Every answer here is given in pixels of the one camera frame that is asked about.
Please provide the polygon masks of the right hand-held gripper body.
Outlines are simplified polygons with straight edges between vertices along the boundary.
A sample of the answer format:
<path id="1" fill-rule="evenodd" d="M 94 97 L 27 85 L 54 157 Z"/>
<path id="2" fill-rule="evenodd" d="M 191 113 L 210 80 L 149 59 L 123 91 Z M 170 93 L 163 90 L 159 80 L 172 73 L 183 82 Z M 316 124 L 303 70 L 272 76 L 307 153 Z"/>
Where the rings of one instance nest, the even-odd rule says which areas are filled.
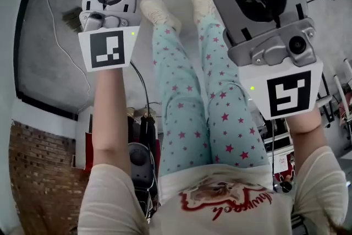
<path id="1" fill-rule="evenodd" d="M 323 71 L 313 49 L 315 33 L 314 21 L 305 18 L 241 43 L 224 34 L 240 83 L 265 119 L 314 108 Z"/>

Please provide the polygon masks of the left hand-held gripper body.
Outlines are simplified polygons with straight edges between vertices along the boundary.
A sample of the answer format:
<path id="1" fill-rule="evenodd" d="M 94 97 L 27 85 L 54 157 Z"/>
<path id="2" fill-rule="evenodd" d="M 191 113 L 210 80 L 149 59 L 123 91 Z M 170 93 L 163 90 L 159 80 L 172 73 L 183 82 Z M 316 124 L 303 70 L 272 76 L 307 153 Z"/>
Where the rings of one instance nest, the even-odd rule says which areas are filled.
<path id="1" fill-rule="evenodd" d="M 78 33 L 88 72 L 129 66 L 141 17 L 135 13 L 86 10 Z"/>

